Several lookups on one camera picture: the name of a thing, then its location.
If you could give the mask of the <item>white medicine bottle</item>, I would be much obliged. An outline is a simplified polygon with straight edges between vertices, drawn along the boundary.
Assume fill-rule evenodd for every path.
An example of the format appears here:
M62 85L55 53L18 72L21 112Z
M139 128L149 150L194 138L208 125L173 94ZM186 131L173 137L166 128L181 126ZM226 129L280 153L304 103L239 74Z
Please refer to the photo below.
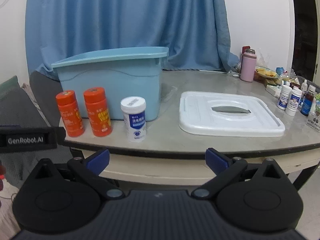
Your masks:
M292 91L292 88L287 85L281 86L280 96L277 103L277 107L281 110L285 110L287 108L287 103L289 100L290 93Z
M294 87L294 89L291 90L289 94L289 99L288 99L287 107L285 110L286 114L288 114L289 116L295 116L301 97L302 97L302 91Z

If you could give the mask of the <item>small white dropper bottle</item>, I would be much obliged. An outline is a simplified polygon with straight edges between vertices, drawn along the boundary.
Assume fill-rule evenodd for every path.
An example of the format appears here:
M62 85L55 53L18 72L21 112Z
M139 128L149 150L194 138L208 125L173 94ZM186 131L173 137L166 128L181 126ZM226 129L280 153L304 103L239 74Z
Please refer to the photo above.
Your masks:
M307 79L305 79L303 81L303 83L301 84L301 91L304 93L307 91L307 89L308 89L308 81L307 81Z

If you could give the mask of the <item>white blue-label pill bottle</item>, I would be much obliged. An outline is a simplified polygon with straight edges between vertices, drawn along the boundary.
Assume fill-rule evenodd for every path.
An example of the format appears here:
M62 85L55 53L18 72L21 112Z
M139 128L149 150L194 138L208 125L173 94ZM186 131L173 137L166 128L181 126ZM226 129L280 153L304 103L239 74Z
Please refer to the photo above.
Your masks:
M131 142L141 142L146 137L146 100L139 96L130 96L120 102L124 116L126 135Z

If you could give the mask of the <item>pink thermos bottle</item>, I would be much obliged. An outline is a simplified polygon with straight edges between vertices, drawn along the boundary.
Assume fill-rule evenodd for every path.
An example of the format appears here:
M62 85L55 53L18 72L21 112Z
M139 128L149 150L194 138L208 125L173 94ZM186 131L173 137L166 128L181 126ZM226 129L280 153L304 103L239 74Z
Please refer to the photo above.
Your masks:
M257 56L254 49L246 48L242 54L240 79L253 82Z

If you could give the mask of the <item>blue curtain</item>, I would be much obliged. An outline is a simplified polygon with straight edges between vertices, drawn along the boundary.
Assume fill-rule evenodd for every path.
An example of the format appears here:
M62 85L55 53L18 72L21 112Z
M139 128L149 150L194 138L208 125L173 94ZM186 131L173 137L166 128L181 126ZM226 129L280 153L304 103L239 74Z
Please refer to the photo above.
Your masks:
M88 51L167 47L168 70L228 72L225 0L27 0L25 49L30 73L57 80L54 62Z

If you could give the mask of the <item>white plastic bin lid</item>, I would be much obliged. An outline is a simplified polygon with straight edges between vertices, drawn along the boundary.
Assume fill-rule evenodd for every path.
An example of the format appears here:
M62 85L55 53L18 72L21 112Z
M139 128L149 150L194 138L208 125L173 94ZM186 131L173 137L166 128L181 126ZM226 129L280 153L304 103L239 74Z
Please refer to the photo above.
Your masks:
M259 98L210 92L181 94L179 126L190 134L222 137L281 137L285 132Z

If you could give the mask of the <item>green cushion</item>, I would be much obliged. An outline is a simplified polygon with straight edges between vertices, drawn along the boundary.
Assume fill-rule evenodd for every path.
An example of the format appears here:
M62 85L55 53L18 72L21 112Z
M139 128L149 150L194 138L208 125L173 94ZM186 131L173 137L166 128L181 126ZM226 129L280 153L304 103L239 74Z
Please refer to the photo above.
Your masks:
M0 93L4 93L13 88L20 88L18 77L16 75L0 84Z

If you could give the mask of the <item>light blue plastic bin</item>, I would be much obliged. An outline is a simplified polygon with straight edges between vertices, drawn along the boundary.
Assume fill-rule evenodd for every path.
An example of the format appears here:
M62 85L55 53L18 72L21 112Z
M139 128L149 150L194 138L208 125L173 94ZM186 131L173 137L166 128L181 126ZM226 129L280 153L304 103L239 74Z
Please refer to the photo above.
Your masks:
M112 120L123 119L120 102L129 96L146 100L146 119L159 114L162 70L167 64L167 47L131 47L97 50L71 56L52 64L63 90L73 90L80 114L87 118L83 93L93 87L105 90Z

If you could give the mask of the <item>white medicine bottle left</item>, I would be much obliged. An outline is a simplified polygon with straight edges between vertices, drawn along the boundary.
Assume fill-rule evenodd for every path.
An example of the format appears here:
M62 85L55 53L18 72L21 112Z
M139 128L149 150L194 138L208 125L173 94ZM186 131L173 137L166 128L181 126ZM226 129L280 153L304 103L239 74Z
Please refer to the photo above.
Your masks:
M285 110L287 108L287 103L289 100L290 93L292 91L292 88L287 85L281 86L280 96L277 103L277 107L281 110Z

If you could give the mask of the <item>orange vitamin bottle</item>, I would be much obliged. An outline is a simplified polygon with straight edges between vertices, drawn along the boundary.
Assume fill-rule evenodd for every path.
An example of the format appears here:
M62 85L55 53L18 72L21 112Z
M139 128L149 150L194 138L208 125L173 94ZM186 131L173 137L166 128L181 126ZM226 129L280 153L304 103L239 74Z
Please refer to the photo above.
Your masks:
M59 109L66 132L70 137L78 137L85 131L78 102L73 90L66 90L56 95Z
M109 135L112 125L105 90L102 87L89 88L83 96L93 134L96 137Z

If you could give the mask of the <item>white carton box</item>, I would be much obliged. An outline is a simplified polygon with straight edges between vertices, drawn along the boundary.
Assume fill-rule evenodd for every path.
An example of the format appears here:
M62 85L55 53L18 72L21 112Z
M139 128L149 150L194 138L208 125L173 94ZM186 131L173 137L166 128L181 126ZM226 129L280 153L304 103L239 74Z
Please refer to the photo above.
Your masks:
M270 93L275 98L279 98L280 97L281 89L279 87L277 87L277 86L267 85L266 86L266 91L268 93Z

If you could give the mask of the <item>plate of yellow snacks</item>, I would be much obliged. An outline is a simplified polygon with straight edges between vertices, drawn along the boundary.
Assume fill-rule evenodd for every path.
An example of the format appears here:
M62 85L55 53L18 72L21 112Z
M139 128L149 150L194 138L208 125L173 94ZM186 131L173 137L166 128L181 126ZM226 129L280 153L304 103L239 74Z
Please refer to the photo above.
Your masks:
M277 79L279 75L274 71L266 67L258 67L256 66L255 72L264 78L267 79Z

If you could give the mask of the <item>white medicine bottle right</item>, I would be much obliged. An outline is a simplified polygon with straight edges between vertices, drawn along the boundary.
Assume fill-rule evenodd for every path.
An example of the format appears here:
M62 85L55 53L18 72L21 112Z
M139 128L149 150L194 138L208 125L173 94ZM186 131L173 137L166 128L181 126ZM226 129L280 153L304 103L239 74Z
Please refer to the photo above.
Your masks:
M294 87L294 89L291 90L289 94L289 99L288 99L287 107L285 110L286 114L288 114L289 116L295 116L301 97L302 97L302 91Z

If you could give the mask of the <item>dark brown syrup bottle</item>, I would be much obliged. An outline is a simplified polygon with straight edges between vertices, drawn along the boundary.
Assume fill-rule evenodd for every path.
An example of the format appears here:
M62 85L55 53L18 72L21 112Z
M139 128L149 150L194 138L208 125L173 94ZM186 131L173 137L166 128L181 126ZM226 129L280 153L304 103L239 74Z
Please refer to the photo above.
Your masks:
M300 112L304 116L309 115L315 94L316 94L316 88L313 85L310 85L307 93L304 96L302 108L300 110Z

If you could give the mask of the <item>red box behind thermos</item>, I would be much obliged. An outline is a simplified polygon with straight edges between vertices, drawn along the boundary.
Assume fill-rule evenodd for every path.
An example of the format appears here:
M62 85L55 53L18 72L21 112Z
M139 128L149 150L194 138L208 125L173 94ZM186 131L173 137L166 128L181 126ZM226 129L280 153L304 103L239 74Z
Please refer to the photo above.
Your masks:
M241 53L242 53L242 54L243 54L243 53L245 53L245 52L246 52L246 50L247 50L247 49L250 49L250 48L251 48L250 46L243 46L243 47L242 47L242 52L241 52Z

